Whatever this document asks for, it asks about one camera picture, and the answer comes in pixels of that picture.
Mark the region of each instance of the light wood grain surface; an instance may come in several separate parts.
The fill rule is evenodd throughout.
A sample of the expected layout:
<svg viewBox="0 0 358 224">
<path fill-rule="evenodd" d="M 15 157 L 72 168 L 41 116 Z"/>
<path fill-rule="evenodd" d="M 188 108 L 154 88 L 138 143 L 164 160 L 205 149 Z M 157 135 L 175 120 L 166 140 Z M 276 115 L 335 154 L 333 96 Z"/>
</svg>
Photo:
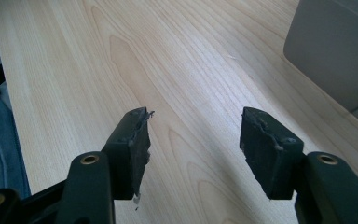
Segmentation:
<svg viewBox="0 0 358 224">
<path fill-rule="evenodd" d="M 358 174 L 358 120 L 282 54 L 297 0 L 0 0 L 0 51 L 32 188 L 66 178 L 139 106 L 151 161 L 117 223 L 296 223 L 239 149 L 241 111 L 268 111 L 305 151 Z"/>
</svg>

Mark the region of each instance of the wood grain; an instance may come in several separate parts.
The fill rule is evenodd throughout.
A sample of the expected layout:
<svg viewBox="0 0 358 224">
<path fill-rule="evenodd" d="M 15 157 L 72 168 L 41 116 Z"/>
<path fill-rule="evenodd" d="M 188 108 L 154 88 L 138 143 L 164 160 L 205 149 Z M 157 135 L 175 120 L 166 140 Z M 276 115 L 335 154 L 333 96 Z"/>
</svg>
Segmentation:
<svg viewBox="0 0 358 224">
<path fill-rule="evenodd" d="M 139 209 L 117 223 L 296 223 L 239 150 L 241 110 L 264 109 L 305 151 L 358 174 L 358 120 L 285 60 L 297 0 L 0 0 L 0 52 L 32 192 L 100 150 L 147 106 Z"/>
</svg>

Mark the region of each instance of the wooden table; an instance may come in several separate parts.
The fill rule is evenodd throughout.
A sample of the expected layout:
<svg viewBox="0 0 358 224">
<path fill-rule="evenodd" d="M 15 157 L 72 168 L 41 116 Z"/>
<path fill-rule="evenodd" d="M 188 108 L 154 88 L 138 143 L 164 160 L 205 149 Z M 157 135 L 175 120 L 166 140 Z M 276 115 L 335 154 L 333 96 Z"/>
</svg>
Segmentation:
<svg viewBox="0 0 358 224">
<path fill-rule="evenodd" d="M 295 223 L 239 149 L 241 111 L 268 111 L 358 174 L 358 120 L 282 54 L 297 0 L 0 0 L 0 52 L 32 192 L 100 150 L 122 116 L 150 120 L 139 209 L 117 223 Z"/>
</svg>

